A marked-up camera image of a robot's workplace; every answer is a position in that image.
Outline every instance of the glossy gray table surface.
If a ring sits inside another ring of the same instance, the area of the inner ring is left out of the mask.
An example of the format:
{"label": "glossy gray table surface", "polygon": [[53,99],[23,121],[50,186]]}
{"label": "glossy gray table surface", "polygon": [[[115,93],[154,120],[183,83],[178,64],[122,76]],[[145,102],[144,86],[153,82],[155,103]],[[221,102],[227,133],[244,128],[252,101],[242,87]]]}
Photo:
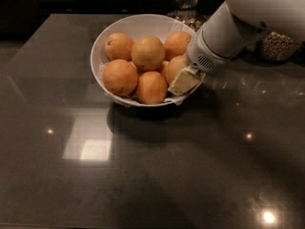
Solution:
{"label": "glossy gray table surface", "polygon": [[304,229],[304,62],[244,52],[180,106],[126,108],[90,65],[121,17],[53,14],[1,70],[0,223]]}

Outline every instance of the table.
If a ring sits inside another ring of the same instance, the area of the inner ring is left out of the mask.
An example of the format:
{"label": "table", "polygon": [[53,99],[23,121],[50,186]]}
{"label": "table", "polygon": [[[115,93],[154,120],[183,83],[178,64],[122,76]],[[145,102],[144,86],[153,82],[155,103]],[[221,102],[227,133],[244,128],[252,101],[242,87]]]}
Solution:
{"label": "table", "polygon": [[1,70],[0,223],[303,229],[304,62],[244,52],[180,106],[122,107],[90,53],[124,16],[52,14]]}

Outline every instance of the white bowl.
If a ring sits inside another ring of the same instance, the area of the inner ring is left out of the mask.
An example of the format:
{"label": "white bowl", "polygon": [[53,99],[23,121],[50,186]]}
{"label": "white bowl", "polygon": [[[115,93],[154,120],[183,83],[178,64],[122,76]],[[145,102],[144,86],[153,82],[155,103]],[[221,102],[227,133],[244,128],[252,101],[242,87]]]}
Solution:
{"label": "white bowl", "polygon": [[165,99],[163,103],[147,105],[141,104],[134,100],[132,97],[121,97],[110,93],[103,85],[100,79],[103,67],[109,62],[108,57],[104,52],[104,43],[108,36],[114,32],[123,32],[130,36],[133,40],[137,38],[152,34],[160,38],[164,42],[167,35],[172,31],[186,31],[191,35],[194,35],[194,31],[185,24],[172,19],[171,17],[156,14],[141,14],[126,17],[118,20],[115,23],[104,29],[96,38],[91,49],[91,69],[98,84],[103,88],[105,95],[112,101],[126,106],[137,107],[159,107],[168,104],[181,104],[193,91],[202,83],[202,81],[190,92],[181,96],[171,95]]}

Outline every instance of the white robotic arm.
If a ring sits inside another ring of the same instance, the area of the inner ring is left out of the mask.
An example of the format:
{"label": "white robotic arm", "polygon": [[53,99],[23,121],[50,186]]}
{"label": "white robotic arm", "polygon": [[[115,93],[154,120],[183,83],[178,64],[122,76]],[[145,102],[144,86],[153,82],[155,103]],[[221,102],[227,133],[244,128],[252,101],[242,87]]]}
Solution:
{"label": "white robotic arm", "polygon": [[232,60],[267,31],[305,42],[305,0],[225,0],[187,49],[191,65],[207,73]]}

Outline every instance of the bowl of oranges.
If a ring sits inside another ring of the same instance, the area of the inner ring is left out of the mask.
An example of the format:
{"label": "bowl of oranges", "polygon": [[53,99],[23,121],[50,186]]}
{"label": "bowl of oranges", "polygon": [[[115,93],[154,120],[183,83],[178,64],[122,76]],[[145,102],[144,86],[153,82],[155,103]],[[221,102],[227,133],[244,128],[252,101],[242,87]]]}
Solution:
{"label": "bowl of oranges", "polygon": [[104,29],[91,49],[93,75],[112,101],[126,106],[180,105],[203,82],[182,95],[168,91],[183,64],[194,31],[171,17],[141,14]]}

